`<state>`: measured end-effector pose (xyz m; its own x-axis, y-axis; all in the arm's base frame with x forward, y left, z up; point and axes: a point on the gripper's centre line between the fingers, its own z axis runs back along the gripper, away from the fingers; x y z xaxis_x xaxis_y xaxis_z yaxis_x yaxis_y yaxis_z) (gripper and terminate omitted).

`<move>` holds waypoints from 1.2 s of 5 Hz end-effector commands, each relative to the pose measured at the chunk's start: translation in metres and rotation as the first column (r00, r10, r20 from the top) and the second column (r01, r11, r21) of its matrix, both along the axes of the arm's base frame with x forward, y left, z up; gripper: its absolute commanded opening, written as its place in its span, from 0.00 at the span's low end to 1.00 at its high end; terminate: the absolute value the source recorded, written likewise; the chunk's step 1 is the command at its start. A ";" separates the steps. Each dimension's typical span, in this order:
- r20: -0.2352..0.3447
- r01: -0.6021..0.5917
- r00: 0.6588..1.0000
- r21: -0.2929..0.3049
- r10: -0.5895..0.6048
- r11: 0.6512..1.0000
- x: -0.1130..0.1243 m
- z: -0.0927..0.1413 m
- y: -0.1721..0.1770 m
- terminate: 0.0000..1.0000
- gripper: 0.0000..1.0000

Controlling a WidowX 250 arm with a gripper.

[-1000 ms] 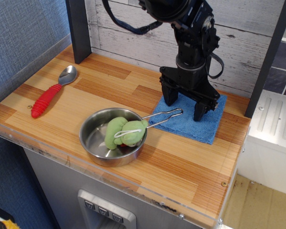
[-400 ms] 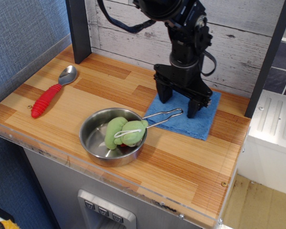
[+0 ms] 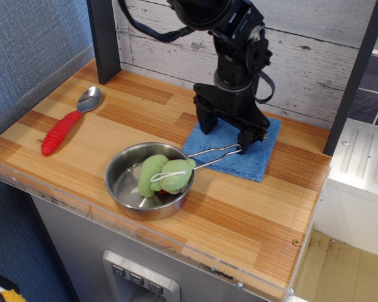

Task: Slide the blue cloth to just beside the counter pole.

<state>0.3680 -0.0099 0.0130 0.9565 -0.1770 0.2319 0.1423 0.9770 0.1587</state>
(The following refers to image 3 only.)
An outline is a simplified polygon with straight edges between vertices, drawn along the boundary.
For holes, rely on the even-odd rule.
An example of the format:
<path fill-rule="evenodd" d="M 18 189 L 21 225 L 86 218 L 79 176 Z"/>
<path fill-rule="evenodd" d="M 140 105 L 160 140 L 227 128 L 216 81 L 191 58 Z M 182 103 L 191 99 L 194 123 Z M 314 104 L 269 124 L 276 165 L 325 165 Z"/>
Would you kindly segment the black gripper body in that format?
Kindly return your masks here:
<path fill-rule="evenodd" d="M 270 122 L 259 110 L 251 89 L 225 91 L 217 86 L 196 83 L 194 103 L 197 106 L 215 108 L 218 119 L 221 119 L 240 130 L 251 130 L 264 141 L 268 135 Z"/>

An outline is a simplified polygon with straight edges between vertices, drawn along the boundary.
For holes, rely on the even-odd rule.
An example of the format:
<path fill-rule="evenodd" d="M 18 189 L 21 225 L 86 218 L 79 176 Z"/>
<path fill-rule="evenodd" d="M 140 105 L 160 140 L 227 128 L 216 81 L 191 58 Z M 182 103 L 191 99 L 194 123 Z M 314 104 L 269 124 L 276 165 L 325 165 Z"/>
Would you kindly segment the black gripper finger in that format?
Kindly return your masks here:
<path fill-rule="evenodd" d="M 257 141 L 257 136 L 251 130 L 242 130 L 238 135 L 238 144 L 241 147 L 239 154 L 245 154 L 249 147 Z"/>
<path fill-rule="evenodd" d="M 209 134 L 218 124 L 218 115 L 215 108 L 197 106 L 197 118 L 200 129 L 204 134 Z"/>

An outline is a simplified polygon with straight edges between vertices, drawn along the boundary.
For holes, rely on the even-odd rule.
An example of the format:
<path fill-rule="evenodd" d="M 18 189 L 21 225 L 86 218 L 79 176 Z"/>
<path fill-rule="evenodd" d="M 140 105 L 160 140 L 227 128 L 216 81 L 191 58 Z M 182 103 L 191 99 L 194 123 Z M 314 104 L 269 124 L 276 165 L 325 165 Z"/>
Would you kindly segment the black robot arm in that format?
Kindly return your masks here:
<path fill-rule="evenodd" d="M 239 129 L 238 149 L 264 141 L 270 122 L 258 104 L 271 100 L 257 97 L 263 79 L 275 85 L 263 69 L 272 52 L 265 38 L 263 16 L 251 1 L 170 1 L 178 18 L 189 29 L 207 31 L 214 39 L 218 62 L 214 84 L 196 83 L 194 103 L 201 130 L 208 134 L 223 120 Z"/>

